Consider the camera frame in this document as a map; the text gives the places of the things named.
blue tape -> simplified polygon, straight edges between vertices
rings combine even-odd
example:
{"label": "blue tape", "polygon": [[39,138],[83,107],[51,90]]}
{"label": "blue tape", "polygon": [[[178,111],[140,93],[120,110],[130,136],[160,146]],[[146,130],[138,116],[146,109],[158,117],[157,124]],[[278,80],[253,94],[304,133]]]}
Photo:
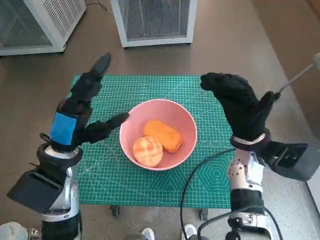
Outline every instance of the blue tape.
{"label": "blue tape", "polygon": [[76,128],[76,123],[76,118],[57,112],[51,125],[51,139],[62,145],[70,145]]}

metal rod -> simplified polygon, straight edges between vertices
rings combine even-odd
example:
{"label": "metal rod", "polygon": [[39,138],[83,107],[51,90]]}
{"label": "metal rod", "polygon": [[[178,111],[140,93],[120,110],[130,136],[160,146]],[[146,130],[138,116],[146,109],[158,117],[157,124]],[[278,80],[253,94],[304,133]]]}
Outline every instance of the metal rod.
{"label": "metal rod", "polygon": [[297,79],[299,79],[301,76],[303,76],[306,72],[308,72],[309,70],[311,70],[314,67],[314,64],[310,64],[309,66],[307,66],[304,70],[302,70],[301,72],[299,72],[294,78],[292,78],[290,81],[288,81],[285,85],[283,85],[279,91],[277,91],[277,94],[281,94],[283,92],[283,90],[285,90],[287,87],[289,87],[291,84],[293,84]]}

robotic arm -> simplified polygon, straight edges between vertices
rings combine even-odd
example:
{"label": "robotic arm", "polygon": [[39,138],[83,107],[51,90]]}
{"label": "robotic arm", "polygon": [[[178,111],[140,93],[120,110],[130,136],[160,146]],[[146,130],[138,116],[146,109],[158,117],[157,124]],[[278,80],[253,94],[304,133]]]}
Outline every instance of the robotic arm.
{"label": "robotic arm", "polygon": [[106,139],[128,117],[127,112],[107,122],[89,124],[91,100],[97,96],[103,74],[109,67],[110,53],[102,56],[89,72],[83,73],[60,102],[51,125],[50,136],[41,133],[46,143],[37,150],[39,165],[25,172],[8,192],[12,200],[42,214],[43,240],[81,239],[82,220],[76,182],[78,163],[84,142]]}
{"label": "robotic arm", "polygon": [[227,171],[234,213],[228,219],[232,231],[225,239],[272,240],[271,221],[262,208],[264,167],[286,178],[307,181],[320,165],[319,153],[306,143],[271,140],[265,122],[279,93],[269,91],[258,100],[244,78],[213,72],[201,77],[201,87],[212,91],[221,103],[233,132],[230,143],[236,147]]}

pink bowl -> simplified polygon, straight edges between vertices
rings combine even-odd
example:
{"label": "pink bowl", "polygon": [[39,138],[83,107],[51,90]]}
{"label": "pink bowl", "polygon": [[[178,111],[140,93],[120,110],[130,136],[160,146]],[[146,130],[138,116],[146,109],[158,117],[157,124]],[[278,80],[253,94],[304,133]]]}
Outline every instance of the pink bowl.
{"label": "pink bowl", "polygon": [[[153,99],[140,103],[129,113],[129,119],[120,128],[120,144],[125,155],[138,166],[153,171],[169,170],[183,163],[195,149],[197,126],[191,114],[180,104],[166,99]],[[163,122],[177,130],[183,138],[175,153],[163,150],[163,158],[156,167],[141,165],[133,152],[135,141],[143,137],[144,127],[150,120]]]}

self-healing cutting mat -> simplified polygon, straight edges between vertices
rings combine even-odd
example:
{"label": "self-healing cutting mat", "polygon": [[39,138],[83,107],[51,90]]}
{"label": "self-healing cutting mat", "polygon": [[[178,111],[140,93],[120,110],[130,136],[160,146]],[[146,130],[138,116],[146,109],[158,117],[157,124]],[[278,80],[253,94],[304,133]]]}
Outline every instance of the self-healing cutting mat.
{"label": "self-healing cutting mat", "polygon": [[[103,78],[102,89],[92,101],[90,123],[107,121],[150,99],[169,99],[191,113],[198,139],[194,152],[183,164],[161,172],[143,169],[127,159],[120,146],[119,129],[102,142],[83,144],[84,154],[77,173],[82,204],[180,205],[182,191],[196,165],[231,147],[232,132],[223,108],[212,92],[200,88],[200,82],[199,76],[106,75]],[[186,194],[186,207],[230,207],[226,173],[233,156],[234,153],[227,153],[198,170]]]}

